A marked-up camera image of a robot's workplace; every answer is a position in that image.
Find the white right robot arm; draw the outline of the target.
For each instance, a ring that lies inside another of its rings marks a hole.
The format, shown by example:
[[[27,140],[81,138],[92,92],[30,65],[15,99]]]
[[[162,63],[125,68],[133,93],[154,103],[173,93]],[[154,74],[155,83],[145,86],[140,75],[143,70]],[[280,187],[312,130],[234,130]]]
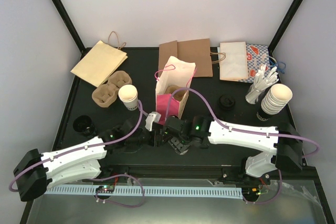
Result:
[[[231,124],[208,116],[196,116],[192,121],[169,116],[163,124],[163,133],[183,145],[235,145],[260,151],[246,158],[238,171],[245,184],[277,169],[289,173],[302,171],[302,141],[291,134],[278,136],[280,131],[275,126]]]

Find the white plastic cutlery bunch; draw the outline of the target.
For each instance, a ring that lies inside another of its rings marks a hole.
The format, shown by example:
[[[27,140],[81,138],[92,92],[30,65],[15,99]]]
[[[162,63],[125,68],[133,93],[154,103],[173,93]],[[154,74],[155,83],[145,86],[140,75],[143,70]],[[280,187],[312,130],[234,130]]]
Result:
[[[245,96],[245,99],[249,104],[256,104],[259,100],[259,96],[263,94],[266,89],[279,81],[277,67],[272,67],[267,75],[266,67],[266,65],[261,65],[255,75],[254,82]]]

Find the white paper coffee cup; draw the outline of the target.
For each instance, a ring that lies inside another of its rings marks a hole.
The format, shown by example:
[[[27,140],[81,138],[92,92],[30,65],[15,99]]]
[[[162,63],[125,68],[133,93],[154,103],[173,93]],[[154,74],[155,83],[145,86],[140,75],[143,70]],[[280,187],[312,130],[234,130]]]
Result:
[[[138,91],[135,86],[131,84],[122,86],[118,96],[128,110],[134,111],[138,108]]]

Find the brown kraft paper bag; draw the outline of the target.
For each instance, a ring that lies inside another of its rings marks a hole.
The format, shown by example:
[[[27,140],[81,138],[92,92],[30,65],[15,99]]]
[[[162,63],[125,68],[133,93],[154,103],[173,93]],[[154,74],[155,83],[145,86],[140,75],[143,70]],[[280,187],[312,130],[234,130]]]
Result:
[[[213,67],[211,58],[211,42],[209,38],[170,41],[159,45],[159,65],[161,70],[170,56],[181,61],[196,64],[195,77],[212,77]]]

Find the red blue patterned bag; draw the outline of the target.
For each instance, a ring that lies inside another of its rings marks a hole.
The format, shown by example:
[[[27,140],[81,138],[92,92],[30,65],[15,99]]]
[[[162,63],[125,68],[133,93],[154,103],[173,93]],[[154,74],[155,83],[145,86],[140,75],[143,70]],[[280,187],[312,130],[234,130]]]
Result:
[[[285,71],[286,64],[270,56],[268,46],[266,45],[246,44],[246,56],[248,78],[240,80],[240,82],[252,83],[262,65],[266,66],[265,75],[267,75],[274,66],[277,67],[278,72],[284,73]]]

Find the white perforated front rail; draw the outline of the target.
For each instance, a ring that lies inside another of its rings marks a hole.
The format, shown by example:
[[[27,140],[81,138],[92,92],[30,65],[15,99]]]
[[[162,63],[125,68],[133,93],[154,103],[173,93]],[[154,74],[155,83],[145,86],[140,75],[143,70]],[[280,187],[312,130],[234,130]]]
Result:
[[[136,196],[136,197],[197,197],[242,199],[240,188],[172,187],[172,186],[115,186],[65,184],[48,189],[46,195]]]

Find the stack of paper cups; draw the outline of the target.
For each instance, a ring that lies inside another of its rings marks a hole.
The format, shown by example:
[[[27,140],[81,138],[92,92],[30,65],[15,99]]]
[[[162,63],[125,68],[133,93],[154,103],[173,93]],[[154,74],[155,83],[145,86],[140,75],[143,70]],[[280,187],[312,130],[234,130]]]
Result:
[[[292,90],[288,86],[279,83],[274,84],[262,99],[256,114],[257,118],[261,121],[268,121],[287,105],[292,96]]]

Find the stack of black lids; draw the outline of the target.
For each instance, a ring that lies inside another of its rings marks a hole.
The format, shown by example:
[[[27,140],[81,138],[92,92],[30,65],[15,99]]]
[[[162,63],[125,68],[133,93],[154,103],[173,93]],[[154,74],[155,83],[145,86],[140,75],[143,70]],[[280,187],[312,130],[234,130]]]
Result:
[[[85,137],[94,137],[97,135],[97,129],[91,119],[91,117],[87,115],[81,115],[77,117],[72,127],[75,132]]]

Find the black cup lid stack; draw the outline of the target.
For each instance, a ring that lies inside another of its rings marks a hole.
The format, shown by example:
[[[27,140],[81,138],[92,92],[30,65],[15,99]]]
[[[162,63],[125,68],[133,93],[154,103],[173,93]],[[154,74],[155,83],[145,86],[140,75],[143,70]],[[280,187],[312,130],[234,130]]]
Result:
[[[218,99],[218,106],[225,111],[230,111],[235,107],[236,100],[233,96],[223,94]]]

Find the white paper bag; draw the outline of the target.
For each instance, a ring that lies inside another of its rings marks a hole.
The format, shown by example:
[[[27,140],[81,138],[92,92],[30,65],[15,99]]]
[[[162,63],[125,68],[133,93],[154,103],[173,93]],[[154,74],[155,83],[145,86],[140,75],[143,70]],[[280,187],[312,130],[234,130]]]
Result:
[[[219,65],[219,79],[239,81],[248,78],[246,42],[221,42],[218,52],[211,52],[212,64]]]

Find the cake print paper bag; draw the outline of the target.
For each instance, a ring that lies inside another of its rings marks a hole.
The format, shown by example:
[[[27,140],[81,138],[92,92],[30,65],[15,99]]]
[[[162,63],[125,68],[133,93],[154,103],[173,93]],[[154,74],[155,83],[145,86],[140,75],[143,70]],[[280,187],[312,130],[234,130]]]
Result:
[[[165,115],[182,117],[191,81],[196,70],[195,63],[188,63],[170,56],[163,69],[155,73],[155,111],[161,114],[159,123],[164,124]]]

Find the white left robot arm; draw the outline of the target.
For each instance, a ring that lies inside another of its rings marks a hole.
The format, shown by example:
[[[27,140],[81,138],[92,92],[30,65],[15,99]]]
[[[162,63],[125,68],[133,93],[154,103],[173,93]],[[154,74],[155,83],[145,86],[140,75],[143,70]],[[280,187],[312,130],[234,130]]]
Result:
[[[156,122],[127,120],[63,150],[45,153],[30,150],[15,167],[9,189],[18,193],[22,202],[28,202],[48,189],[76,180],[98,178],[106,182],[112,177],[113,169],[99,162],[108,152],[123,151],[134,145],[154,145],[161,131],[162,125]]]

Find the brown pulp cup carrier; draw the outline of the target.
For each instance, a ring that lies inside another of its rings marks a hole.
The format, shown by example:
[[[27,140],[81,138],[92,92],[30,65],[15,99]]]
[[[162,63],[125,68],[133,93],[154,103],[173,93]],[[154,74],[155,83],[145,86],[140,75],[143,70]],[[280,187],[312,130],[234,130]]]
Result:
[[[116,71],[105,84],[101,84],[93,91],[91,97],[99,107],[108,108],[118,98],[119,90],[127,84],[132,84],[131,77],[125,71]]]

